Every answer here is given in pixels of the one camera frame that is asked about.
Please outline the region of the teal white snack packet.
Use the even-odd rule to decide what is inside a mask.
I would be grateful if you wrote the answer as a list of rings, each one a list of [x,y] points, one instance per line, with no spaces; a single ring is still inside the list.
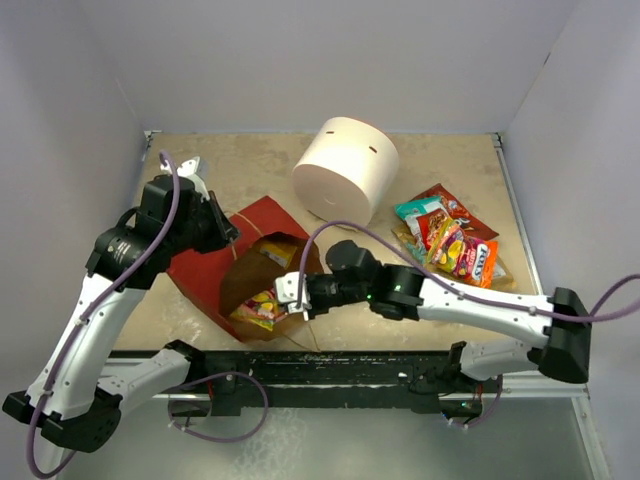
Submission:
[[[428,248],[423,242],[418,218],[443,208],[439,196],[412,200],[394,206],[394,212],[402,224],[394,227],[392,231],[400,243],[421,264],[425,264]]]

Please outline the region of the red paper bag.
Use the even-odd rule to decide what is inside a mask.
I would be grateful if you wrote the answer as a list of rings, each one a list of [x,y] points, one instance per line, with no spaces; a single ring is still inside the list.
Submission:
[[[255,294],[273,288],[274,280],[298,271],[309,234],[274,199],[265,196],[231,215],[239,238],[220,251],[186,251],[173,258],[168,275],[180,292],[228,335],[245,343],[290,340],[306,326],[299,314],[288,315],[272,331],[236,322],[229,315]],[[297,247],[287,269],[258,251],[261,240]]]

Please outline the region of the yellow small snack packet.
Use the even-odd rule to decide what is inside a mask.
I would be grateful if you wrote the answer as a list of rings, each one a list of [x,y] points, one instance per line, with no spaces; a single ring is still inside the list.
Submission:
[[[287,242],[261,240],[258,251],[274,261],[283,269],[287,269],[293,260],[297,247]]]

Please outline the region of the skittles candy packet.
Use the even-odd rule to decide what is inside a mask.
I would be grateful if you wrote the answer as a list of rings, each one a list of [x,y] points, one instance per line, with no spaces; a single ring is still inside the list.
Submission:
[[[274,326],[287,316],[287,310],[277,301],[275,290],[270,288],[244,301],[229,315],[229,318],[272,331]]]

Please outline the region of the colourful fruit candy packet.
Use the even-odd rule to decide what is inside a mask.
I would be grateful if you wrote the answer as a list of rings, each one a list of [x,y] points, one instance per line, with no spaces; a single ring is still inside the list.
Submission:
[[[427,261],[455,277],[465,278],[476,258],[474,237],[467,235],[455,222],[443,226],[427,255]]]

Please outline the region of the orange pink fruits candy packet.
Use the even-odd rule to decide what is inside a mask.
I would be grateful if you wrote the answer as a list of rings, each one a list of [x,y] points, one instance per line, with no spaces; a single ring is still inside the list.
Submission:
[[[468,285],[489,288],[497,263],[498,248],[497,241],[465,237],[452,275]]]

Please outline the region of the tan snack bag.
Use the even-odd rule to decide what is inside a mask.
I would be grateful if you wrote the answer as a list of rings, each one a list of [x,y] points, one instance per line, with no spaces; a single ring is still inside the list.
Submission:
[[[436,265],[430,264],[426,261],[426,253],[424,248],[418,244],[410,229],[404,224],[397,224],[391,229],[391,232],[400,242],[400,244],[410,253],[410,255],[419,263],[421,263],[427,270],[432,273],[441,275],[451,281],[462,282],[468,284],[467,280],[457,277],[451,273],[445,272],[438,268]],[[506,267],[503,260],[498,257],[494,264],[493,276],[489,289],[503,292],[514,292],[517,287],[516,280],[510,270]]]

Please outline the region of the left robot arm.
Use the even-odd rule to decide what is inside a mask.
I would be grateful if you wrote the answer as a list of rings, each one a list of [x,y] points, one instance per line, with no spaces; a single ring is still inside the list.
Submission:
[[[199,175],[177,182],[158,175],[147,182],[139,206],[97,237],[53,355],[28,389],[7,395],[3,411],[35,424],[58,447],[92,453],[154,395],[177,386],[184,392],[201,388],[205,355],[181,340],[127,373],[101,373],[129,316],[172,259],[186,251],[223,250],[238,235]]]

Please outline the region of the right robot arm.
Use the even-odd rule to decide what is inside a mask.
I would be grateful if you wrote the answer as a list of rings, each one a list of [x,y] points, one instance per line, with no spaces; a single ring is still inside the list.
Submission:
[[[556,288],[550,296],[483,289],[382,263],[350,240],[333,245],[326,262],[327,274],[299,275],[296,303],[308,318],[365,302],[389,320],[436,320],[504,335],[494,343],[453,346],[444,376],[456,391],[529,370],[569,384],[589,378],[592,327],[584,322],[586,308],[571,289]]]

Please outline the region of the white cylindrical bin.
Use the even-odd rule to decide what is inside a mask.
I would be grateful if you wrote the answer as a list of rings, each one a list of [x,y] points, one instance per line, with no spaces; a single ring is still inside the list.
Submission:
[[[291,174],[302,206],[320,219],[366,226],[394,181],[399,153],[382,131],[349,117],[320,128]]]

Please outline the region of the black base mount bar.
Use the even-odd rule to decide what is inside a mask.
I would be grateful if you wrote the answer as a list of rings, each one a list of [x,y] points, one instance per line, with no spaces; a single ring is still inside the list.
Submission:
[[[452,351],[200,351],[167,345],[191,362],[187,392],[207,394],[214,417],[245,408],[405,409],[476,418],[498,382],[472,380]]]

